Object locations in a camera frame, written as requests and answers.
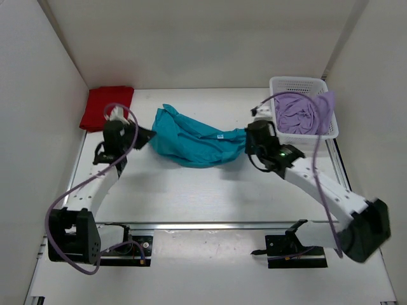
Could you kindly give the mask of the red t shirt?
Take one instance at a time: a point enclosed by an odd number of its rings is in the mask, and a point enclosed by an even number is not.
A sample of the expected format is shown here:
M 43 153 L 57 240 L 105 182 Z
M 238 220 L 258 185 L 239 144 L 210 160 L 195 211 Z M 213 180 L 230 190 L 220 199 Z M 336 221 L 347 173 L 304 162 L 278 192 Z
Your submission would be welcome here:
M 114 105 L 130 107 L 134 89 L 131 86 L 103 86 L 89 90 L 85 111 L 79 127 L 87 132 L 100 132 Z

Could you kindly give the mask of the teal t shirt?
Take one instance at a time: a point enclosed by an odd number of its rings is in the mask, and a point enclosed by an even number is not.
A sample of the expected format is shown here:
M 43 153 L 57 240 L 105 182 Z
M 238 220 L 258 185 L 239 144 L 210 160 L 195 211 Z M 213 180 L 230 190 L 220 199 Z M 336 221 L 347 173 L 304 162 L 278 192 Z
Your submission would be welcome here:
M 156 112 L 150 141 L 154 151 L 178 165 L 209 168 L 236 160 L 245 149 L 245 130 L 221 131 L 179 113 L 168 104 Z

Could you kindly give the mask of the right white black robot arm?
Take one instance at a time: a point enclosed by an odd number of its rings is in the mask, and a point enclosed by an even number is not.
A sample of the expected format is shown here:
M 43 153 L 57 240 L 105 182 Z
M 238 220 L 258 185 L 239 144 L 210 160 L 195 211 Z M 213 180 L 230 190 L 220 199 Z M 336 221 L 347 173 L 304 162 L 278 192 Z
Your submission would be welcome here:
M 362 263 L 390 239 L 389 209 L 382 200 L 369 201 L 320 173 L 315 157 L 279 142 L 271 121 L 254 121 L 245 133 L 245 153 L 259 159 L 261 172 L 276 173 L 300 188 L 324 207 L 328 218 L 325 223 L 301 219 L 283 235 L 268 236 L 264 253 L 271 260 L 332 248 L 338 256 Z

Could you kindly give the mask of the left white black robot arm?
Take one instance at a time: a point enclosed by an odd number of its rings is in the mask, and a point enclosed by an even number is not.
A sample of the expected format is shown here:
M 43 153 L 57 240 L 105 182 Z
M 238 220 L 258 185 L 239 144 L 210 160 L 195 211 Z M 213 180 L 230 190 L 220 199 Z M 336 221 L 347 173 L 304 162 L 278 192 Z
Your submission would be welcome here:
M 92 180 L 76 187 L 64 207 L 47 213 L 48 257 L 53 262 L 96 266 L 111 251 L 127 255 L 134 248 L 138 248 L 141 257 L 145 256 L 142 243 L 131 235 L 128 225 L 118 222 L 98 225 L 95 214 L 121 177 L 127 153 L 142 149 L 156 132 L 115 119 L 105 123 L 102 134 L 103 140 L 94 152 Z

